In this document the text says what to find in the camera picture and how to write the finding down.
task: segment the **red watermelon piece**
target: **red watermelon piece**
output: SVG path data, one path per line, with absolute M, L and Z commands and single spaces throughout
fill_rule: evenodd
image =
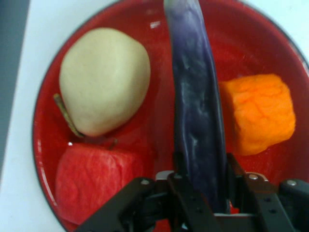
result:
M 56 174 L 58 214 L 80 225 L 139 176 L 143 176 L 143 165 L 134 153 L 73 144 L 62 156 Z

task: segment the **orange toy food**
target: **orange toy food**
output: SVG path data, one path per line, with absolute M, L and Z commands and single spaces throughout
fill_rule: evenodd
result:
M 226 140 L 233 141 L 236 154 L 254 155 L 292 136 L 293 103 L 279 76 L 246 76 L 219 87 Z

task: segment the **white table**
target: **white table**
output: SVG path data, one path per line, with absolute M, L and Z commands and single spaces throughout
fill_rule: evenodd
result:
M 31 128 L 44 74 L 65 40 L 114 0 L 31 0 L 0 186 L 0 231 L 63 232 L 36 177 Z M 247 0 L 270 16 L 309 60 L 308 0 Z

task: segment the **red plate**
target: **red plate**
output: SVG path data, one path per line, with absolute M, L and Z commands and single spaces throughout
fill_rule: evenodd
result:
M 237 157 L 242 167 L 264 174 L 275 184 L 286 178 L 309 181 L 307 64 L 278 27 L 247 5 L 235 0 L 200 2 L 219 81 L 249 74 L 276 73 L 291 90 L 296 113 L 294 135 L 261 154 Z M 148 51 L 152 70 L 149 92 L 142 107 L 128 123 L 107 137 L 117 138 L 120 148 L 155 154 L 156 160 L 151 162 L 154 173 L 172 169 L 174 90 L 163 1 L 124 0 L 100 11 L 66 41 L 49 67 L 37 99 L 33 125 L 35 164 L 46 199 L 57 217 L 57 165 L 69 142 L 82 141 L 70 132 L 54 104 L 53 94 L 59 92 L 59 69 L 67 50 L 87 31 L 98 27 L 115 28 L 140 41 Z M 58 219 L 66 230 L 76 228 Z

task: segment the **plastic food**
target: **plastic food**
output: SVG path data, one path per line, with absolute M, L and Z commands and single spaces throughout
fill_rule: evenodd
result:
M 295 130 L 290 90 L 274 74 L 220 83 L 226 140 L 236 154 L 254 155 L 289 139 Z
M 146 49 L 110 28 L 91 30 L 70 48 L 59 80 L 76 129 L 88 136 L 105 134 L 126 123 L 142 104 L 149 82 Z
M 228 210 L 220 95 L 211 47 L 197 0 L 165 0 L 175 83 L 175 150 L 193 186 L 212 210 Z
M 58 214 L 82 224 L 135 177 L 143 165 L 134 153 L 73 144 L 62 156 L 56 174 Z

